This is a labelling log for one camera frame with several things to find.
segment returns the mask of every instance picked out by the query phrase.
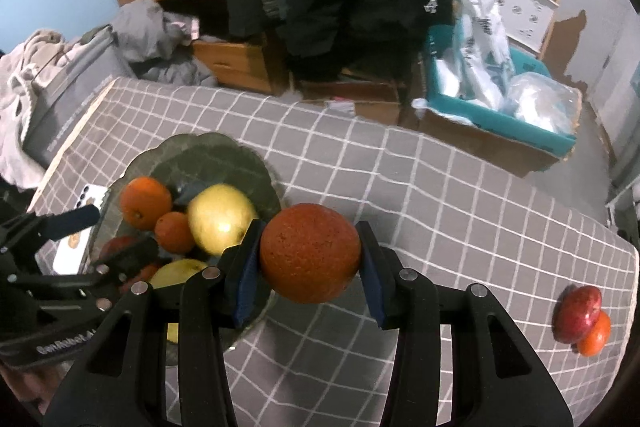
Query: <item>yellow apple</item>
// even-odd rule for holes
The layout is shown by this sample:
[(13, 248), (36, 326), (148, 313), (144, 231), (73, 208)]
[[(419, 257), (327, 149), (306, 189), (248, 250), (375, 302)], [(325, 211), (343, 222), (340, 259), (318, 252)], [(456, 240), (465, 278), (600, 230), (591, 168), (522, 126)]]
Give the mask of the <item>yellow apple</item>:
[(240, 190), (221, 183), (193, 198), (187, 217), (196, 244), (210, 255), (222, 255), (226, 248), (242, 243), (258, 214)]
[[(151, 277), (149, 284), (153, 286), (153, 288), (163, 288), (165, 286), (180, 284), (192, 275), (201, 272), (207, 266), (209, 266), (207, 263), (203, 263), (203, 261), (198, 261), (197, 259), (180, 259), (179, 261), (173, 261), (172, 263), (162, 266), (161, 269)], [(178, 343), (177, 323), (169, 323), (166, 330), (166, 339), (174, 344)]]

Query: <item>white smartphone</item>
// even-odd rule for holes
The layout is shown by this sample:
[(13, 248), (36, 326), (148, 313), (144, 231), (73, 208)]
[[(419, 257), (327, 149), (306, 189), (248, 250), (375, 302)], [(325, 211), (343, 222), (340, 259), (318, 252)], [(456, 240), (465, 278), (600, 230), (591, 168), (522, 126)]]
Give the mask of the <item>white smartphone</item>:
[[(78, 194), (76, 208), (84, 204), (92, 204), (98, 210), (102, 209), (104, 197), (107, 194), (107, 187), (87, 184)], [(94, 227), (84, 229), (81, 232), (73, 233), (60, 240), (56, 256), (53, 259), (53, 272), (58, 275), (75, 275), (80, 272), (82, 264), (86, 259), (86, 248)]]

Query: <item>small orange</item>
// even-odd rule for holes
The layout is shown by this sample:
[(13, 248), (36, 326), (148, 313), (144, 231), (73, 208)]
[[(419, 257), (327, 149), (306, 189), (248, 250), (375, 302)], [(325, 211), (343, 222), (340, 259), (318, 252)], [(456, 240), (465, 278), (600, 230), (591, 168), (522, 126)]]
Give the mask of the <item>small orange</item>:
[(611, 334), (611, 319), (604, 310), (593, 325), (593, 329), (581, 341), (578, 341), (578, 352), (585, 357), (593, 357), (602, 351)]
[(360, 265), (360, 237), (338, 212), (300, 203), (281, 211), (260, 238), (260, 269), (277, 293), (297, 303), (335, 299)]
[(169, 189), (148, 176), (132, 180), (120, 193), (122, 219), (139, 230), (153, 230), (173, 204)]
[(169, 253), (184, 255), (196, 245), (189, 228), (189, 219), (181, 212), (164, 214), (158, 219), (154, 232), (158, 245)]

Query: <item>teal plastic bin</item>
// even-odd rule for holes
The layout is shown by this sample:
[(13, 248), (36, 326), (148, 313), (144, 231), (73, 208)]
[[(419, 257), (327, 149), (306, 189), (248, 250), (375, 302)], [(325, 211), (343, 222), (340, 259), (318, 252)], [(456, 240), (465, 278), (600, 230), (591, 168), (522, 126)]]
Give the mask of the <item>teal plastic bin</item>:
[[(553, 156), (563, 158), (574, 147), (575, 136), (556, 134), (546, 129), (536, 127), (522, 120), (518, 120), (491, 109), (481, 107), (460, 98), (447, 96), (440, 92), (438, 71), (435, 58), (451, 47), (453, 26), (432, 26), (424, 46), (424, 63), (426, 65), (426, 99), (429, 106), (437, 111), (464, 116), (480, 129), (504, 136), (510, 140), (526, 143), (536, 149), (542, 149)], [(511, 60), (516, 74), (533, 71), (551, 78), (546, 66), (533, 57), (511, 48)]]

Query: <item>table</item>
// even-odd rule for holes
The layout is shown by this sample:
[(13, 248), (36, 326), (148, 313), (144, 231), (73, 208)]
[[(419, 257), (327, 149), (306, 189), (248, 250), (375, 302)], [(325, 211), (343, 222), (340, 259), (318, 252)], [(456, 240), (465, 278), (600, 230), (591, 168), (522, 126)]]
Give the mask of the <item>table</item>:
[[(635, 249), (523, 180), (416, 132), (258, 94), (118, 78), (63, 145), (32, 207), (70, 209), (85, 183), (111, 184), (164, 139), (212, 130), (260, 154), (287, 203), (322, 203), (367, 219), (405, 266), (434, 283), (485, 283), (545, 363), (576, 425), (610, 388), (636, 307)], [(40, 252), (48, 269), (54, 252), (55, 245)], [(553, 340), (553, 307), (572, 283), (602, 289), (612, 331), (597, 357)], [(239, 425), (377, 425), (396, 338), (377, 328), (357, 280), (323, 305), (278, 298), (225, 354)], [(444, 327), (441, 363), (439, 423), (451, 406)], [(168, 417), (179, 422), (175, 368), (166, 389)]]

